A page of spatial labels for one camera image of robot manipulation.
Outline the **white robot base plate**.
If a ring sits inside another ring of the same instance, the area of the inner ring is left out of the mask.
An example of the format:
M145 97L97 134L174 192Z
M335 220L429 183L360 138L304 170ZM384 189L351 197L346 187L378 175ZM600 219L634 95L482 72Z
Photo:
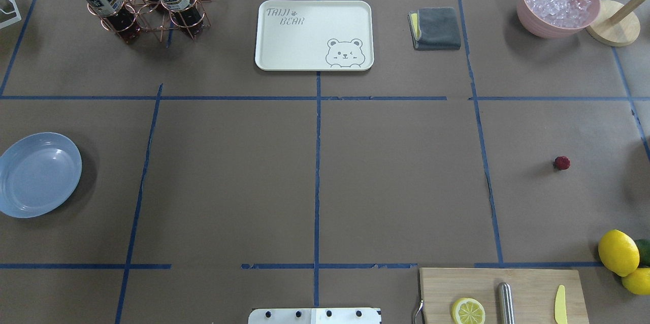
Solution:
M382 323L382 315L371 307L259 308L248 323Z

